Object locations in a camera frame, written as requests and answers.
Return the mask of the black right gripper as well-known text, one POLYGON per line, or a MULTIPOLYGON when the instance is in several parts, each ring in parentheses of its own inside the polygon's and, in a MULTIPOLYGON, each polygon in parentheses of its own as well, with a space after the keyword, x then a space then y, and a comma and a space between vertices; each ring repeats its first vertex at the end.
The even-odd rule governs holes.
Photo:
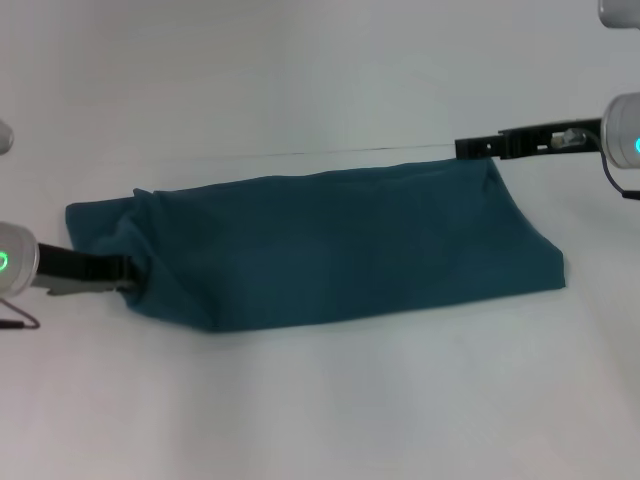
POLYGON ((499 157, 512 160, 532 156, 596 152, 601 119, 569 120, 502 130, 499 135, 457 139, 458 160, 499 157))

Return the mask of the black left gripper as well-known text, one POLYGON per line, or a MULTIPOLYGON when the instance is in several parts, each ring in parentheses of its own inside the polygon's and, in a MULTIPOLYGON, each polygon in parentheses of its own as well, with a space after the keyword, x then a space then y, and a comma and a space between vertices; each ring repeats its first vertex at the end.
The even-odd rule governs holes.
POLYGON ((129 256, 92 255, 38 244, 35 287, 50 296, 136 291, 140 274, 129 256))

